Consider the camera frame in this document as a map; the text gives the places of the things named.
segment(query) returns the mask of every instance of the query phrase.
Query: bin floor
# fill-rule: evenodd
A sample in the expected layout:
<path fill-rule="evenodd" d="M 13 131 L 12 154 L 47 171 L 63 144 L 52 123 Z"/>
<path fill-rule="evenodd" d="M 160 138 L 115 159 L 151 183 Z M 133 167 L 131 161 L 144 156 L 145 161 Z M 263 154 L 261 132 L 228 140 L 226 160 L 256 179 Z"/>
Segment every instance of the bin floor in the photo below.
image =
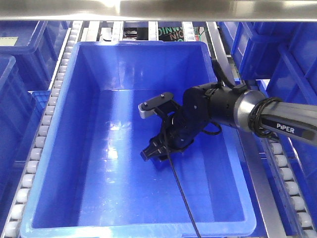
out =
<path fill-rule="evenodd" d="M 160 119 L 141 119 L 138 104 L 160 93 L 105 90 L 95 94 L 82 166 L 86 176 L 79 188 L 80 211 L 74 217 L 78 226 L 190 221 L 168 161 L 144 162 L 140 156 L 149 139 L 159 132 Z M 201 153 L 204 144 L 210 141 L 198 138 L 186 153 L 172 157 L 196 221 L 212 222 Z"/>

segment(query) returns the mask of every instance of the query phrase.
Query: shelving rack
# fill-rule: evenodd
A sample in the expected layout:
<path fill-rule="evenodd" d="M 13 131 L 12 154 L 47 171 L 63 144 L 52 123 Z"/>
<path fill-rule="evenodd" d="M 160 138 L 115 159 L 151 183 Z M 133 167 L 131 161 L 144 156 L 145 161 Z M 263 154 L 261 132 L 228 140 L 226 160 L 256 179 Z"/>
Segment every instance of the shelving rack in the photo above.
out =
<path fill-rule="evenodd" d="M 34 139 L 35 148 L 39 148 L 37 143 L 40 143 L 39 140 L 45 137 L 45 133 L 42 132 L 43 126 L 50 125 L 49 120 L 53 115 L 53 107 L 58 100 L 62 76 L 68 64 L 67 58 L 64 57 L 71 53 L 71 48 L 67 47 L 73 46 L 73 43 L 77 41 L 98 41 L 102 27 L 112 28 L 112 41 L 122 40 L 124 27 L 138 26 L 148 27 L 149 39 L 158 40 L 159 26 L 175 26 L 175 24 L 183 27 L 185 40 L 193 41 L 195 40 L 193 26 L 204 27 L 210 51 L 214 51 L 226 76 L 231 82 L 234 82 L 235 72 L 232 72 L 234 66 L 230 56 L 224 50 L 215 21 L 317 21 L 316 12 L 317 1 L 315 0 L 187 0 L 186 2 L 156 0 L 154 3 L 151 0 L 110 0 L 107 2 L 101 0 L 48 0 L 42 3 L 36 0 L 13 0 L 10 3 L 0 1 L 0 20 L 75 20 L 69 34 L 66 35 L 67 39 L 57 62 L 53 76 L 52 94 L 39 125 L 38 137 Z M 244 154 L 246 158 L 245 162 L 261 211 L 266 237 L 285 238 L 287 237 L 286 232 L 254 137 L 245 132 L 238 132 L 238 135 L 241 143 L 241 151 L 238 153 Z M 271 143 L 272 141 L 263 140 L 264 149 L 267 156 L 270 157 L 270 166 L 275 171 L 274 176 L 280 186 L 281 197 L 287 206 L 288 219 L 292 221 L 293 229 L 296 232 L 294 237 L 306 237 L 307 234 L 301 229 L 300 221 L 296 217 L 296 211 L 291 206 L 290 198 L 286 196 L 286 188 L 278 173 L 279 166 L 274 159 L 274 149 Z M 34 160 L 32 156 L 38 156 L 38 154 L 35 154 L 35 151 L 30 152 L 23 175 L 28 170 L 28 162 Z M 23 175 L 16 196 L 22 187 Z M 13 232 L 18 234 L 19 220 L 16 222 L 16 219 L 11 218 L 15 202 L 16 198 L 8 215 L 6 226 L 10 222 L 12 225 L 12 221 L 14 221 L 16 226 L 13 226 L 15 229 Z"/>

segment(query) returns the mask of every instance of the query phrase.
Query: robotic arm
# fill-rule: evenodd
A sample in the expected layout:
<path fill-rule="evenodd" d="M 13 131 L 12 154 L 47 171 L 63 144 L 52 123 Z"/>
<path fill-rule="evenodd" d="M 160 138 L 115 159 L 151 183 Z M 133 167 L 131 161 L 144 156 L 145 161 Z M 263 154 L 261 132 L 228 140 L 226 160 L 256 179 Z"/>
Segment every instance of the robotic arm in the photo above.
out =
<path fill-rule="evenodd" d="M 141 152 L 145 161 L 151 157 L 165 160 L 168 153 L 183 152 L 198 133 L 220 133 L 220 124 L 253 131 L 259 137 L 270 138 L 276 132 L 317 145 L 317 106 L 266 98 L 242 84 L 228 88 L 208 83 L 189 88 L 182 106 L 173 100 L 172 93 L 162 93 L 141 103 L 139 113 L 143 119 L 153 114 L 162 119 L 159 134 Z M 209 123 L 219 131 L 205 131 Z"/>

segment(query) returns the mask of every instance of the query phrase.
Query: black wire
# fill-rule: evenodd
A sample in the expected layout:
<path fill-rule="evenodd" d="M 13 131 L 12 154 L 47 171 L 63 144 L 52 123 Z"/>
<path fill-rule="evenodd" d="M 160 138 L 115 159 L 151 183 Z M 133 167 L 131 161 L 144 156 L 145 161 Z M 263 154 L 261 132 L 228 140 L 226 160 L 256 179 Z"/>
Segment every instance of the black wire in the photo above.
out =
<path fill-rule="evenodd" d="M 233 88 L 235 85 L 229 81 L 216 58 L 211 57 L 211 64 L 218 83 L 224 82 L 229 88 Z"/>
<path fill-rule="evenodd" d="M 180 181 L 178 179 L 178 176 L 177 176 L 177 173 L 176 173 L 176 170 L 175 170 L 175 167 L 174 167 L 174 164 L 173 164 L 173 161 L 170 157 L 170 154 L 169 154 L 169 149 L 168 149 L 168 144 L 167 144 L 167 136 L 166 136 L 166 130 L 165 130 L 165 122 L 163 122 L 162 124 L 162 127 L 163 127 L 163 133 L 164 133 L 164 144 L 165 144 L 165 147 L 166 147 L 166 153 L 167 153 L 167 158 L 169 160 L 169 163 L 170 163 L 170 166 L 173 170 L 173 174 L 174 174 L 174 177 L 175 177 L 175 180 L 176 180 L 176 183 L 177 183 L 177 186 L 178 186 L 178 190 L 180 191 L 181 195 L 182 195 L 182 199 L 184 201 L 184 204 L 185 204 L 185 207 L 186 207 L 186 210 L 187 210 L 187 213 L 188 213 L 188 216 L 190 218 L 190 221 L 192 222 L 192 225 L 194 227 L 194 230 L 195 230 L 195 233 L 197 235 L 198 238 L 202 238 L 202 236 L 200 235 L 199 231 L 198 231 L 198 228 L 196 226 L 196 223 L 195 223 L 195 220 L 194 220 L 194 217 L 193 217 L 193 214 L 189 208 L 189 205 L 188 205 L 188 202 L 187 202 L 187 199 L 185 197 L 185 194 L 184 194 L 184 191 L 183 191 L 183 188 L 180 184 Z"/>
<path fill-rule="evenodd" d="M 221 125 L 219 125 L 217 122 L 215 121 L 211 121 L 211 124 L 214 124 L 219 130 L 218 131 L 207 131 L 207 130 L 202 130 L 203 133 L 207 134 L 207 135 L 218 135 L 221 133 L 222 128 Z"/>
<path fill-rule="evenodd" d="M 262 127 L 261 124 L 261 114 L 263 109 L 272 102 L 281 102 L 282 100 L 278 97 L 267 98 L 260 101 L 255 105 L 253 110 L 250 113 L 249 117 L 249 128 L 257 135 L 258 137 L 265 138 L 272 136 L 272 131 L 267 130 Z"/>

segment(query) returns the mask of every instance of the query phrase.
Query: blue crate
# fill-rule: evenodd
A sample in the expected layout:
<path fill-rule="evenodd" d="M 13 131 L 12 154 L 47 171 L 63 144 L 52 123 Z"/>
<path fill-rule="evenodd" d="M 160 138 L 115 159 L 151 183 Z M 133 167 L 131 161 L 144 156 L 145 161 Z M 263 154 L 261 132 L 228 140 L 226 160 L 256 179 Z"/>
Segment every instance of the blue crate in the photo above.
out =
<path fill-rule="evenodd" d="M 270 80 L 266 92 L 285 102 L 317 105 L 317 24 L 301 23 L 289 47 L 279 46 L 281 59 Z M 285 146 L 288 140 L 282 137 Z M 317 147 L 297 140 L 292 143 L 317 206 Z"/>
<path fill-rule="evenodd" d="M 40 122 L 38 110 L 18 74 L 15 58 L 0 55 L 0 232 Z"/>
<path fill-rule="evenodd" d="M 15 56 L 28 91 L 48 89 L 67 29 L 61 21 L 0 21 L 0 37 L 18 37 L 0 54 Z"/>
<path fill-rule="evenodd" d="M 168 161 L 144 162 L 159 132 L 137 105 L 215 81 L 201 42 L 81 42 L 73 49 L 20 228 L 28 237 L 192 237 Z M 201 133 L 176 170 L 201 234 L 248 235 L 256 219 L 231 128 Z"/>
<path fill-rule="evenodd" d="M 271 78 L 279 60 L 277 47 L 288 42 L 295 22 L 220 22 L 242 79 Z"/>
<path fill-rule="evenodd" d="M 32 92 L 32 97 L 36 100 L 35 110 L 37 114 L 41 117 L 43 109 L 46 107 L 51 91 L 34 91 Z"/>

